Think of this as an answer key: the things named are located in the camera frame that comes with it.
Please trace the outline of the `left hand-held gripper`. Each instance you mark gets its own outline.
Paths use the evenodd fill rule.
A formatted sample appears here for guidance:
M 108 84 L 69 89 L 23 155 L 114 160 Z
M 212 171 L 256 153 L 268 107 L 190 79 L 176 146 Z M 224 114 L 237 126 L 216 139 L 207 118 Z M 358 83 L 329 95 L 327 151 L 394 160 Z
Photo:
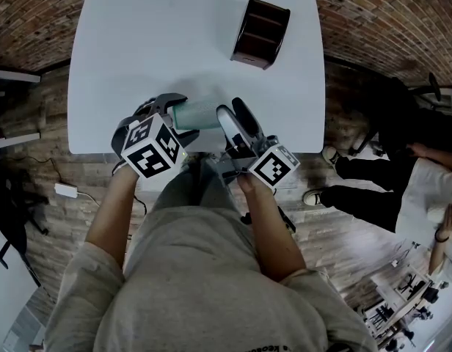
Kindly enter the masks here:
M 122 119 L 111 142 L 120 159 L 112 172 L 130 166 L 139 177 L 149 179 L 180 164 L 184 149 L 200 135 L 199 130 L 177 133 L 174 129 L 168 110 L 186 101 L 187 97 L 179 93 L 160 94 Z

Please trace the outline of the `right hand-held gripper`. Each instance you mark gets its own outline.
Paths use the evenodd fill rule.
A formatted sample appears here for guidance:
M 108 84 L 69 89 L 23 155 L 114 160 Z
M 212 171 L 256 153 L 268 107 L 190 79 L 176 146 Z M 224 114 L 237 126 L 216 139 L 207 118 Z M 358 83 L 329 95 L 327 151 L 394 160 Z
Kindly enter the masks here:
M 226 152 L 218 161 L 220 178 L 230 183 L 240 174 L 251 174 L 275 190 L 296 171 L 299 160 L 277 136 L 263 135 L 255 115 L 242 99 L 234 98 L 232 106 L 233 110 L 226 105 L 216 108 L 226 138 Z

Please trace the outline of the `green textured glass cup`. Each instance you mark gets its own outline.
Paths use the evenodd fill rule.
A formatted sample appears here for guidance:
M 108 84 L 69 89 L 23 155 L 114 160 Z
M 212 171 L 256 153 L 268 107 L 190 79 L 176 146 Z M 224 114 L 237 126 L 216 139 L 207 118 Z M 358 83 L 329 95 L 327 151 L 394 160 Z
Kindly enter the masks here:
M 172 120 L 178 130 L 220 128 L 216 109 L 222 104 L 214 100 L 187 100 L 172 107 Z

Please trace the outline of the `person's left forearm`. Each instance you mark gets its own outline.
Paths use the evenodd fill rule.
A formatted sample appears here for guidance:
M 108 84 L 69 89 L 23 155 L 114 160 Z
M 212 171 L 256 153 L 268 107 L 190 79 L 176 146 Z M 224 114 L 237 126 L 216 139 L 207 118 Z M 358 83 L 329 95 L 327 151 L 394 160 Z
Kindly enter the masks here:
M 109 254 L 120 268 L 124 263 L 138 178 L 130 166 L 115 172 L 85 239 Z

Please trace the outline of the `person's right forearm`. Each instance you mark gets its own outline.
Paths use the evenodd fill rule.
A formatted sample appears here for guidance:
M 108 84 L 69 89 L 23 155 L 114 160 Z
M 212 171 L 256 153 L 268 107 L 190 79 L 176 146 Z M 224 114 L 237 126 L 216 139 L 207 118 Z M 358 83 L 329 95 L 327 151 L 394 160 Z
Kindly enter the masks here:
M 264 275 L 280 282 L 306 264 L 283 221 L 273 192 L 251 174 L 238 176 L 252 221 L 258 260 Z

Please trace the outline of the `person's grey trousers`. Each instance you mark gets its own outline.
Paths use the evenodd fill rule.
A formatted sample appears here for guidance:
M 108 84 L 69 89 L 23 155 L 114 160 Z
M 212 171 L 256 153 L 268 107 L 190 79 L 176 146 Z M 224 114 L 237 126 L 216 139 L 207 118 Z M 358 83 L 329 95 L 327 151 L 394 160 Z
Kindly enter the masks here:
M 220 180 L 209 158 L 185 165 L 163 189 L 151 211 L 185 206 L 225 209 L 240 214 L 230 189 Z

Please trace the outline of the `brown wooden desk organizer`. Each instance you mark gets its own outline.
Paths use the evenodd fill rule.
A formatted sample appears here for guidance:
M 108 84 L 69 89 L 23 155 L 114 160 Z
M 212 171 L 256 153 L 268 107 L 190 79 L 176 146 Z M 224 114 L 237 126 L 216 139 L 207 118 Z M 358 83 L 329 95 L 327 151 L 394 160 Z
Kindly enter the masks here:
M 230 60 L 267 70 L 277 59 L 291 11 L 262 0 L 249 0 Z

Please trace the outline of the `white power adapter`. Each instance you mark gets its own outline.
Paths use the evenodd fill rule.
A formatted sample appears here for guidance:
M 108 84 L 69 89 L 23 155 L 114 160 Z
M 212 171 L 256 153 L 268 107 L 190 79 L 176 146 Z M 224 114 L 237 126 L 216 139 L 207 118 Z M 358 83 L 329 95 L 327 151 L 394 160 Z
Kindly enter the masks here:
M 64 197 L 77 198 L 79 195 L 78 188 L 76 186 L 55 183 L 54 184 L 55 193 Z

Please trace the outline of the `black office chair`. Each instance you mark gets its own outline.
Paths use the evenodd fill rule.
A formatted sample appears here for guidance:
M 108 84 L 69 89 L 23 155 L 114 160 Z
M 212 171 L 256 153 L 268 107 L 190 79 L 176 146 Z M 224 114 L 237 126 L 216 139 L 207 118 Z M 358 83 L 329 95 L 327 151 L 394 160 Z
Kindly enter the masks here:
M 41 227 L 31 213 L 31 209 L 37 205 L 47 205 L 48 198 L 42 195 L 24 191 L 21 186 L 10 183 L 0 183 L 0 233 L 5 238 L 5 243 L 0 249 L 0 263 L 8 269 L 4 257 L 12 246 L 27 263 L 27 235 L 26 223 L 30 223 L 42 235 L 48 234 L 48 229 Z
M 372 87 L 370 96 L 369 104 L 354 107 L 368 118 L 369 131 L 349 155 L 359 155 L 374 137 L 379 157 L 400 157 L 415 142 L 452 153 L 452 86 L 441 87 L 433 73 L 427 85 L 415 88 L 394 77 Z

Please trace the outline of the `person's grey shirt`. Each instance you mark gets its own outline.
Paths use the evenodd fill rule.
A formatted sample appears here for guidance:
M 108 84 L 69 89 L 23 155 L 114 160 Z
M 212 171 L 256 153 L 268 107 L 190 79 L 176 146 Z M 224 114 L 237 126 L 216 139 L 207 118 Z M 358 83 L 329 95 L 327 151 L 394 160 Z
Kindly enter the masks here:
M 377 352 L 320 272 L 262 274 L 251 229 L 227 209 L 158 210 L 121 268 L 84 243 L 65 270 L 46 352 Z

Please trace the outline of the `white side table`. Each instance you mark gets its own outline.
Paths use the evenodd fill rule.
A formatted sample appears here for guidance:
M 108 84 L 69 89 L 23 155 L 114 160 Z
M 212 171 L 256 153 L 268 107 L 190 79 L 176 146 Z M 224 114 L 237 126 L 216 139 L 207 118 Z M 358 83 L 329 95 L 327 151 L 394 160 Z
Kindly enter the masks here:
M 41 81 L 41 76 L 34 75 L 31 73 L 23 73 L 20 71 L 11 70 L 0 70 L 0 81 L 11 81 L 11 82 L 26 82 L 32 84 L 38 84 Z M 0 90 L 0 98 L 6 95 L 5 91 Z M 14 136 L 10 138 L 0 137 L 0 149 L 5 147 L 10 147 L 17 144 L 23 144 L 31 141 L 40 139 L 40 133 L 30 133 L 22 136 Z

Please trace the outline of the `white cluttered desk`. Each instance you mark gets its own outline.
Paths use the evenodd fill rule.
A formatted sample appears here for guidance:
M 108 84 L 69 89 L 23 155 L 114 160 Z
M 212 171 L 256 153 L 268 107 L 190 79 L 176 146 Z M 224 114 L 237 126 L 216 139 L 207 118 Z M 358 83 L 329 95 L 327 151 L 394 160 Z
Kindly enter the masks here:
M 387 347 L 398 334 L 411 334 L 404 318 L 414 316 L 439 298 L 439 288 L 431 278 L 410 264 L 401 266 L 393 281 L 381 270 L 369 276 L 376 300 L 355 308 L 363 319 L 379 350 Z

